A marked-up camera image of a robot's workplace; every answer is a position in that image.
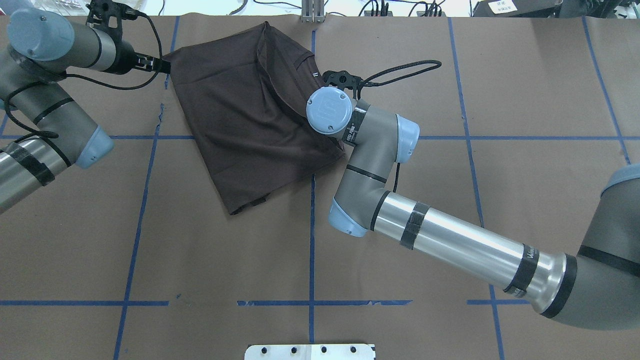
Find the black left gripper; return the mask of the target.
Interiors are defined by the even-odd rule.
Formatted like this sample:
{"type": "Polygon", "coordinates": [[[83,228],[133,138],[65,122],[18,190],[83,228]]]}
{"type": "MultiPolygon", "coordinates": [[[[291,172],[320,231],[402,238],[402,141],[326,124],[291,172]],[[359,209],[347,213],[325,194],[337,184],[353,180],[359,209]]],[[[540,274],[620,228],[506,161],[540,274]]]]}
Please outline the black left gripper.
{"type": "Polygon", "coordinates": [[[145,18],[145,13],[112,0],[92,0],[86,6],[89,9],[86,25],[94,30],[99,41],[98,57],[90,69],[113,75],[125,75],[133,69],[170,74],[169,61],[140,54],[123,39],[122,21],[145,18]]]}

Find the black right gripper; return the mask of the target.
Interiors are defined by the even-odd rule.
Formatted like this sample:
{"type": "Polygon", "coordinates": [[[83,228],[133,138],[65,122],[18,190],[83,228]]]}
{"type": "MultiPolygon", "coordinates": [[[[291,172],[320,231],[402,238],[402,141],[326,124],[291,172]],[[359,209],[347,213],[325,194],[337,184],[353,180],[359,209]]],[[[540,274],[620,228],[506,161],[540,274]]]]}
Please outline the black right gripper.
{"type": "Polygon", "coordinates": [[[360,76],[352,75],[346,70],[327,70],[322,74],[322,80],[326,86],[336,87],[341,91],[345,89],[356,91],[363,82],[360,76]]]}

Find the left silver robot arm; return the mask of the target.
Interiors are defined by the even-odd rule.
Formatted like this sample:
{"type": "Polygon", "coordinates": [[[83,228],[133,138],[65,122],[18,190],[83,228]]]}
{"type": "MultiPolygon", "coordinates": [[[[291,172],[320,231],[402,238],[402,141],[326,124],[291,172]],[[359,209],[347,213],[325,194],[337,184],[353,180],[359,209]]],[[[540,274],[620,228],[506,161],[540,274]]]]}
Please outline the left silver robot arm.
{"type": "Polygon", "coordinates": [[[71,22],[36,7],[9,16],[7,48],[1,51],[1,109],[25,135],[1,149],[2,212],[71,166],[86,169],[114,148],[114,141],[60,86],[85,68],[112,75],[133,69],[169,75],[163,57],[142,54],[123,39],[122,21],[151,17],[112,0],[92,0],[86,23],[71,22]]]}

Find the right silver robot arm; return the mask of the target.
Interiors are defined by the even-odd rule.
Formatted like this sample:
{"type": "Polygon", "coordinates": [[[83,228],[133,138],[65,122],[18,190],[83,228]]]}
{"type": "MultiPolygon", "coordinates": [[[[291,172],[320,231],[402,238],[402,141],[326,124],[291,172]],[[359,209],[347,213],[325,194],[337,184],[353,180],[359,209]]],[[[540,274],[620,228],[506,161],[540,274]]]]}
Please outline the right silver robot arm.
{"type": "Polygon", "coordinates": [[[639,326],[639,164],[615,171],[576,255],[548,254],[386,189],[393,164],[409,161],[417,123],[345,90],[365,82],[325,71],[325,85],[307,100],[318,133],[352,146],[327,219],[345,234],[391,237],[528,301],[535,312],[586,330],[639,326]]]}

